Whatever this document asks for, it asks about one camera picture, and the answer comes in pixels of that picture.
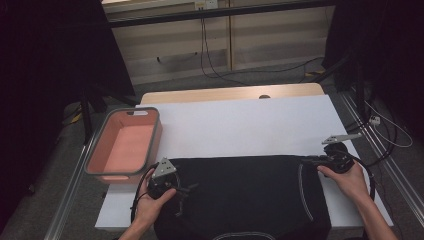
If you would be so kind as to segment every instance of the pink tray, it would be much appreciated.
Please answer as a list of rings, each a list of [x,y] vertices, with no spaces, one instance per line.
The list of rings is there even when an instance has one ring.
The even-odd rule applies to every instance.
[[[85,171],[104,183],[138,183],[156,160],[162,125],[155,108],[111,112],[92,139]]]

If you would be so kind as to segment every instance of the wooden panel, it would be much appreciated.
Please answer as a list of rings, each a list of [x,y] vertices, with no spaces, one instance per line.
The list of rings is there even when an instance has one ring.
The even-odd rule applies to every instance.
[[[214,88],[200,90],[146,93],[142,104],[202,102],[215,100],[258,99],[261,95],[271,98],[324,95],[317,83],[285,84],[253,87]]]

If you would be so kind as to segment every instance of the right hand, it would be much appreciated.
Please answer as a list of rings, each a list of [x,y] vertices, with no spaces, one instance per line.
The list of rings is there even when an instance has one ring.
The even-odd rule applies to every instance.
[[[369,198],[367,185],[364,179],[362,167],[358,162],[352,168],[343,174],[338,174],[325,166],[318,166],[318,171],[322,172],[327,177],[333,179],[340,190],[354,202],[364,198]]]

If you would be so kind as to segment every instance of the white table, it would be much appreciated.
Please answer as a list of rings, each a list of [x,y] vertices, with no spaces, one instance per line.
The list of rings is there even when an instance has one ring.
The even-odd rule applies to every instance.
[[[320,155],[321,141],[346,131],[326,95],[271,99],[144,104],[160,112],[162,157]],[[350,141],[349,152],[358,156]],[[320,174],[334,229],[362,227],[354,205],[333,180]],[[134,185],[110,185],[96,228],[123,230],[130,224]],[[375,202],[393,226],[378,194]]]

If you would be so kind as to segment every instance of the left hand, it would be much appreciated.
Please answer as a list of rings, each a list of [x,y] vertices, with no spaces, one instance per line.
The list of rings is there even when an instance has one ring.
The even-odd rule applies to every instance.
[[[138,192],[138,196],[141,194],[146,193],[147,190],[147,183],[149,182],[150,178],[152,177],[152,174],[154,172],[154,169],[151,169],[147,175],[146,179],[144,179],[140,191]],[[137,205],[137,212],[134,218],[134,222],[138,222],[140,224],[145,224],[147,226],[151,226],[159,216],[160,210],[162,206],[171,199],[177,191],[173,188],[166,191],[160,198],[153,199],[148,194],[145,194],[140,198]]]

